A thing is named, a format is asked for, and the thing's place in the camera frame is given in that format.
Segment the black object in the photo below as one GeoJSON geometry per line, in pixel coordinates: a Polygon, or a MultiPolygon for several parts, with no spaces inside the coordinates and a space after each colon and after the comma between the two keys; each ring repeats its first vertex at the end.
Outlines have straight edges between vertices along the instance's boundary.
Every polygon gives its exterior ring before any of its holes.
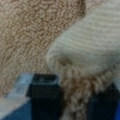
{"type": "Polygon", "coordinates": [[[32,103],[32,120],[58,120],[61,92],[57,83],[55,75],[34,75],[27,93],[32,103]]]}
{"type": "Polygon", "coordinates": [[[93,95],[88,103],[87,120],[115,120],[120,94],[114,85],[93,95]]]}

